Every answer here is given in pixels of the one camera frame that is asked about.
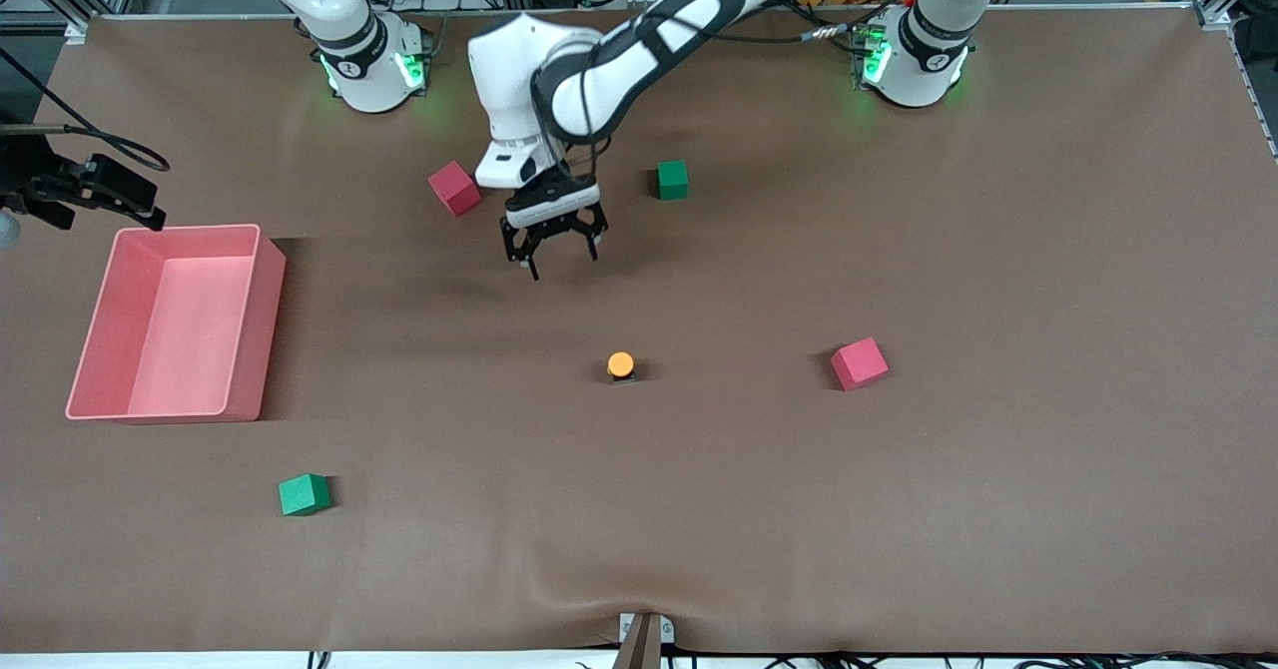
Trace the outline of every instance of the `pink cube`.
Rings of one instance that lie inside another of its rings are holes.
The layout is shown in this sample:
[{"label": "pink cube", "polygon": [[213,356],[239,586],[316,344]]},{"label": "pink cube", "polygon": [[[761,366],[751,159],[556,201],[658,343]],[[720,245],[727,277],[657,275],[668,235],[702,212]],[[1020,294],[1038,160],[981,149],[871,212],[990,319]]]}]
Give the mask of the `pink cube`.
[{"label": "pink cube", "polygon": [[456,162],[449,162],[442,170],[431,175],[431,189],[454,217],[460,217],[479,203],[479,188],[475,180],[470,179]]},{"label": "pink cube", "polygon": [[257,225],[120,230],[66,418],[256,420],[282,284],[284,253]]},{"label": "pink cube", "polygon": [[831,363],[835,365],[835,374],[838,375],[843,391],[866,386],[887,374],[887,361],[872,336],[840,349]]}]

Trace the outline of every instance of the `red cube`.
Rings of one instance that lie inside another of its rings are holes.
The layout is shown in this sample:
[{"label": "red cube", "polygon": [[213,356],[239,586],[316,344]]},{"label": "red cube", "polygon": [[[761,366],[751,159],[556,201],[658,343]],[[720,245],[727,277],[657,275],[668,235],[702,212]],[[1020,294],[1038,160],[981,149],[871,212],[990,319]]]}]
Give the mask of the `red cube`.
[{"label": "red cube", "polygon": [[835,374],[838,375],[843,391],[866,386],[887,374],[887,361],[872,336],[840,349],[831,363],[835,365]]},{"label": "red cube", "polygon": [[479,205],[479,188],[475,180],[456,162],[449,162],[446,168],[431,175],[429,182],[435,196],[454,217],[460,217],[466,210]]}]

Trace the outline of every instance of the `brown table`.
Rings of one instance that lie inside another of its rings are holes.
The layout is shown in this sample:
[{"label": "brown table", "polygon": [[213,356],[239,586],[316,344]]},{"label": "brown table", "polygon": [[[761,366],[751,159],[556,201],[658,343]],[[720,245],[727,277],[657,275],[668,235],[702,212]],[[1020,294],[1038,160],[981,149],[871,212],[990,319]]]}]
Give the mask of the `brown table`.
[{"label": "brown table", "polygon": [[[829,47],[712,43],[603,160],[599,262],[552,242],[533,284],[501,197],[426,185],[484,150],[479,26],[385,116],[282,22],[63,52],[59,92],[173,160],[173,224],[259,223],[289,270],[263,421],[72,425],[121,221],[27,223],[0,647],[555,647],[649,608],[694,650],[1278,649],[1278,170],[1223,33],[992,13],[921,111]],[[648,196],[672,157],[689,201]],[[835,391],[866,335],[889,379]],[[302,472],[340,505],[281,518]]]}]

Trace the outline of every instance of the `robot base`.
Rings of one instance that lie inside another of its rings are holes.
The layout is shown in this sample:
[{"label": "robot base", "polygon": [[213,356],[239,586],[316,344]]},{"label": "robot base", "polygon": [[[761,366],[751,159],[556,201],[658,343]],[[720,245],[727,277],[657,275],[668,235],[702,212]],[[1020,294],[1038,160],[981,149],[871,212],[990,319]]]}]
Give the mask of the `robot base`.
[{"label": "robot base", "polygon": [[901,49],[898,28],[906,12],[906,8],[891,8],[883,13],[882,20],[872,26],[872,31],[881,31],[882,37],[868,43],[865,56],[852,59],[852,74],[861,87],[873,90],[893,105],[927,107],[944,97],[958,82],[967,50],[944,70],[925,72]]},{"label": "robot base", "polygon": [[386,113],[400,106],[413,95],[426,95],[431,75],[429,33],[394,13],[377,13],[386,23],[386,50],[369,67],[363,78],[348,78],[325,61],[328,87],[360,113]]}]

